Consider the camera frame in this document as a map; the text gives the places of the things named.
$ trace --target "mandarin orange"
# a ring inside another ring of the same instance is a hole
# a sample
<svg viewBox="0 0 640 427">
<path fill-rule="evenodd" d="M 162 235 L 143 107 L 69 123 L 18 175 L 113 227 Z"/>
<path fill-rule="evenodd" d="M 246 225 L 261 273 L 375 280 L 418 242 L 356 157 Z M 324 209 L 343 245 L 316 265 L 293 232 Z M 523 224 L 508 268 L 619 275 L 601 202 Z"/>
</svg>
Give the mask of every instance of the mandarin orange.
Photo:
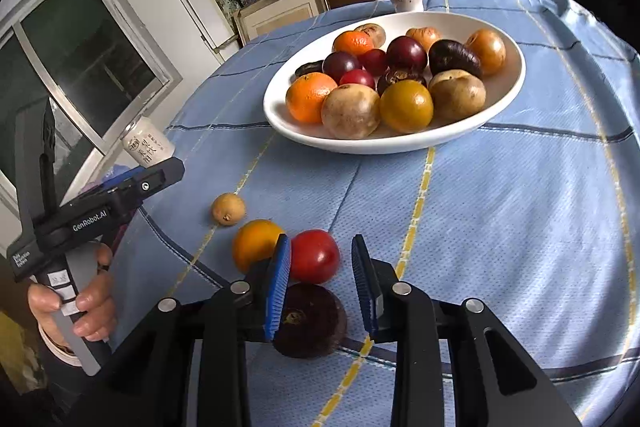
<svg viewBox="0 0 640 427">
<path fill-rule="evenodd" d="M 334 52 L 347 52 L 355 57 L 365 54 L 374 47 L 373 40 L 365 32 L 342 32 L 334 41 Z"/>
<path fill-rule="evenodd" d="M 291 116 L 302 123 L 322 123 L 322 104 L 336 87 L 328 74 L 303 74 L 287 89 L 285 101 Z"/>
</svg>

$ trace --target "window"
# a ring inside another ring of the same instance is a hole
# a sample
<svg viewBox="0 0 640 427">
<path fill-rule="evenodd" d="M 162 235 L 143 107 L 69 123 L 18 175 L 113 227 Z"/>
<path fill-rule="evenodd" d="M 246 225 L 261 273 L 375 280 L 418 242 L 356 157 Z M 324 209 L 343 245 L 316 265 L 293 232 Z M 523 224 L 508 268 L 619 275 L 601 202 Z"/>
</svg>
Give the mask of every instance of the window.
<svg viewBox="0 0 640 427">
<path fill-rule="evenodd" d="M 49 98 L 49 91 L 31 67 L 17 38 L 5 38 L 0 48 L 0 170 L 15 184 L 15 117 L 20 108 Z M 62 200 L 76 172 L 93 150 L 93 144 L 51 101 L 56 120 L 56 162 L 54 174 L 58 200 Z"/>
<path fill-rule="evenodd" d="M 126 0 L 23 0 L 0 21 L 0 196 L 15 202 L 15 117 L 49 98 L 60 201 L 180 75 Z"/>
<path fill-rule="evenodd" d="M 101 137 L 155 79 L 101 0 L 45 0 L 22 28 L 55 83 Z"/>
</svg>

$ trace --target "white bowl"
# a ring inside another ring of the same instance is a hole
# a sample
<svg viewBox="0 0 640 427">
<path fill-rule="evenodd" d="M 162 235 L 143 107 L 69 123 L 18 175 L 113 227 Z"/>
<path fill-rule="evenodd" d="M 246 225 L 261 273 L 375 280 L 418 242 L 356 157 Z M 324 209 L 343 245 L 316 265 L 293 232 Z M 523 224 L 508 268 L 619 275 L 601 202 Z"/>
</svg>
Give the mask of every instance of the white bowl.
<svg viewBox="0 0 640 427">
<path fill-rule="evenodd" d="M 334 39 L 343 31 L 353 30 L 361 24 L 375 22 L 386 32 L 386 41 L 382 49 L 393 39 L 404 35 L 409 28 L 432 26 L 437 28 L 445 39 L 466 42 L 469 35 L 481 28 L 492 29 L 501 36 L 507 48 L 504 67 L 484 81 L 486 102 L 484 109 L 465 120 L 442 125 L 432 121 L 426 130 L 415 134 L 398 134 L 384 124 L 380 124 L 369 137 L 361 140 L 338 140 L 333 138 L 322 125 L 309 125 L 297 122 L 287 110 L 285 95 L 295 80 L 294 72 L 302 64 L 322 60 L 331 53 Z M 334 152 L 349 154 L 388 154 L 395 152 L 424 149 L 462 136 L 480 127 L 500 113 L 516 97 L 525 76 L 525 62 L 522 51 L 505 32 L 495 26 L 465 15 L 443 12 L 395 13 L 349 24 L 339 30 L 320 37 L 293 55 L 277 71 L 264 93 L 264 113 L 271 126 L 287 138 Z"/>
</svg>

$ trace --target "sleeve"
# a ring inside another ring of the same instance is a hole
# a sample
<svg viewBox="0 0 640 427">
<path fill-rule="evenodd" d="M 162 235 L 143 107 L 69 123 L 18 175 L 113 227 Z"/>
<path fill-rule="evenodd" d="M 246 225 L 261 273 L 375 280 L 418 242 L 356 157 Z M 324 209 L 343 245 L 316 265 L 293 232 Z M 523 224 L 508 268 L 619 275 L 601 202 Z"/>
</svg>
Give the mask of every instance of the sleeve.
<svg viewBox="0 0 640 427">
<path fill-rule="evenodd" d="M 66 353 L 40 330 L 40 360 L 47 374 L 47 386 L 56 404 L 66 414 L 78 396 L 87 387 L 89 377 L 81 367 L 78 357 Z"/>
</svg>

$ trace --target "table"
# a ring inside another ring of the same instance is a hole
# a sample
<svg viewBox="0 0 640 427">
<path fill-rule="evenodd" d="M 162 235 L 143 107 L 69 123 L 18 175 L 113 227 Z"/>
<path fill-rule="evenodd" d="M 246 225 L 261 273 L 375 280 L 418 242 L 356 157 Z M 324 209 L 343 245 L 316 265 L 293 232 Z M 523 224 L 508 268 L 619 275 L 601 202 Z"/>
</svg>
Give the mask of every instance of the table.
<svg viewBox="0 0 640 427">
<path fill-rule="evenodd" d="M 342 347 L 323 359 L 252 346 L 254 425 L 389 424 L 395 346 L 362 343 L 349 256 L 355 233 L 432 298 L 484 300 L 585 426 L 613 411 L 640 358 L 638 54 L 571 0 L 423 1 L 429 11 L 491 22 L 520 44 L 527 77 L 510 107 L 429 150 L 316 150 L 265 122 L 268 82 L 314 39 L 392 7 L 380 0 L 330 10 L 260 36 L 206 80 L 168 128 L 186 173 L 145 203 L 114 259 L 114 344 L 162 296 L 205 299 L 241 276 L 230 254 L 236 228 L 217 229 L 209 216 L 217 195 L 238 190 L 247 219 L 273 219 L 291 236 L 330 231 L 342 263 L 326 286 L 349 320 Z M 442 360 L 452 426 L 445 349 Z"/>
</svg>

